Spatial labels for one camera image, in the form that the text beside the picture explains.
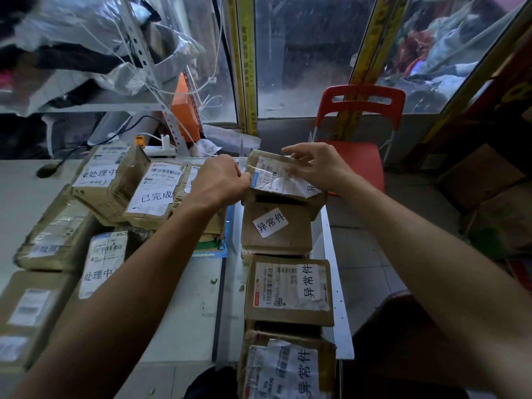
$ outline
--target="glass window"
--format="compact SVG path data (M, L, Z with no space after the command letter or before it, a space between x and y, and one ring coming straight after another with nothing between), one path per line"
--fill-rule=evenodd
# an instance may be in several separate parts
M439 113L526 0L411 0L378 85L404 113Z
M213 75L216 66L216 82L208 84L195 98L202 123L236 123L235 97L223 38L215 65L220 31L213 0L173 0L173 8L180 30L205 48L206 53L189 66L198 88Z
M259 118L316 116L349 82L375 0L255 0Z

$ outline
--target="person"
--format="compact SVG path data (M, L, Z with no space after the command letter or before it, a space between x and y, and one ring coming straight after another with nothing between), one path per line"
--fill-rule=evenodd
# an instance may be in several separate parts
M499 398L532 397L532 300L523 288L372 187L334 147L303 143L283 152L300 161L287 167L290 174L358 209L411 293ZM87 300L12 397L115 396L154 335L209 219L239 201L250 183L231 157L206 160L174 215Z

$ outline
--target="red chair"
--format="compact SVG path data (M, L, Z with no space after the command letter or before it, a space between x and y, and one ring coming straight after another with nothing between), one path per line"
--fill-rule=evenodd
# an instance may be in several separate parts
M342 100L333 102L336 96L346 97L384 97L391 99L391 103L382 104L359 100ZM401 116L403 115L405 93L396 88L375 85L340 85L330 86L321 97L318 115L316 116L316 127L314 128L313 140L316 140L316 132L321 120L331 112L373 112L388 116L393 121L393 130L397 130ZM380 160L379 148L370 142L350 142L320 140L336 148L344 161L353 171L362 176L365 180L384 192L384 171Z

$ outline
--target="hand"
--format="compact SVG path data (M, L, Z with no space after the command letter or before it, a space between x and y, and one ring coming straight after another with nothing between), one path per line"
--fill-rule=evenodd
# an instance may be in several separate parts
M251 175L242 174L235 160L222 154L205 160L192 181L189 199L207 201L220 209L241 200L251 187Z
M303 142L284 147L283 153L305 162L305 165L288 165L289 174L303 178L321 190L341 195L346 181L356 176L336 149L324 142Z

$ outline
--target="person's left hand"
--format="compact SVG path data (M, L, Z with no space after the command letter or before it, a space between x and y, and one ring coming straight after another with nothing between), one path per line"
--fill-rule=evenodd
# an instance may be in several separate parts
M205 160L192 181L189 198L222 208L241 200L250 187L251 175L242 174L235 160L222 154Z

